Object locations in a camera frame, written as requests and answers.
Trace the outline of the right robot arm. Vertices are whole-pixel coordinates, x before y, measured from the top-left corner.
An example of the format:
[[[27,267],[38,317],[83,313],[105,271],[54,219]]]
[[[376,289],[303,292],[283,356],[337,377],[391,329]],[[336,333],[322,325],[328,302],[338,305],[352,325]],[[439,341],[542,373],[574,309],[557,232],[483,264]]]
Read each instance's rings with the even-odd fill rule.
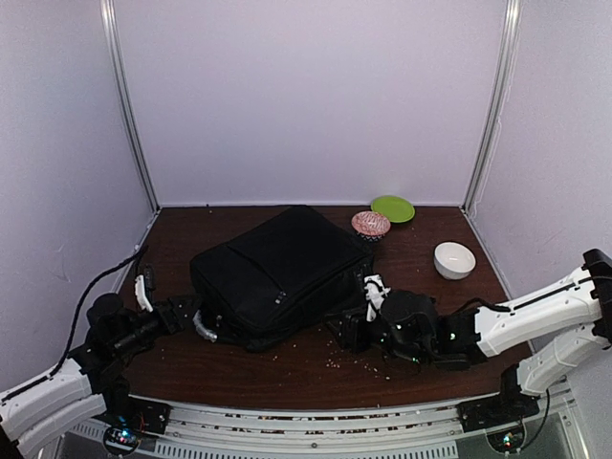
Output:
[[[511,421],[596,351],[611,345],[611,258],[593,249],[560,281],[502,303],[476,297],[441,316],[428,295],[386,287],[379,275],[364,280],[365,303],[325,317],[339,347],[371,346],[386,355],[463,371],[520,343],[552,334],[536,354],[503,373],[490,404],[496,421]]]

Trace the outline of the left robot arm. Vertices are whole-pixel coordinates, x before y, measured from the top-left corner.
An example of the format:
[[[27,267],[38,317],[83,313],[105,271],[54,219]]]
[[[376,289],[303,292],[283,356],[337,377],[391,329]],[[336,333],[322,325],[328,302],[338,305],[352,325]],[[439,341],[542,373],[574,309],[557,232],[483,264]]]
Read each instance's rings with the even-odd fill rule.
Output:
[[[136,312],[125,308],[117,294],[97,298],[86,313],[85,341],[58,367],[2,393],[2,457],[33,458],[61,434],[97,416],[130,433],[163,432],[159,409],[131,396],[123,372],[157,339],[188,328],[200,304],[196,295],[179,295]]]

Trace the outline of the black student backpack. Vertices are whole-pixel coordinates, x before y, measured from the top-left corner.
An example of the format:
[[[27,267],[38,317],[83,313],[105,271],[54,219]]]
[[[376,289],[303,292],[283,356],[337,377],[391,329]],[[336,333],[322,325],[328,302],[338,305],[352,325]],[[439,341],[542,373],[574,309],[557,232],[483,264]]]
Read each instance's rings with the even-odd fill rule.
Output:
[[[189,264],[201,301],[193,323],[211,342],[265,351],[364,303],[374,254],[358,236],[294,206]]]

